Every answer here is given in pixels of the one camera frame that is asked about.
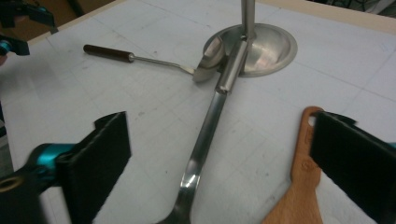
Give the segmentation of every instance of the white table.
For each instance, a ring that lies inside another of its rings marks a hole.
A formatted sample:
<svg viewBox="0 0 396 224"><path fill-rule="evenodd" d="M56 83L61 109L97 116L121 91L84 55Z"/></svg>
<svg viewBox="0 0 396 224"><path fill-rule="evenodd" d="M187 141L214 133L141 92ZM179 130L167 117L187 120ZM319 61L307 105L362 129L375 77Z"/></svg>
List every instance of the white table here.
<svg viewBox="0 0 396 224"><path fill-rule="evenodd" d="M218 76L83 53L85 44L196 66L217 31L239 24L239 0L128 0L31 46L0 68L16 169L42 143L76 143L104 115L127 111L133 157L95 223L153 223L170 212ZM290 184L300 116L309 105L396 140L396 35L256 5L256 22L297 40L295 60L267 77L239 78L223 110L192 222L260 223ZM332 181L317 189L324 223L373 223ZM50 223L68 223L59 189L42 195Z"/></svg>

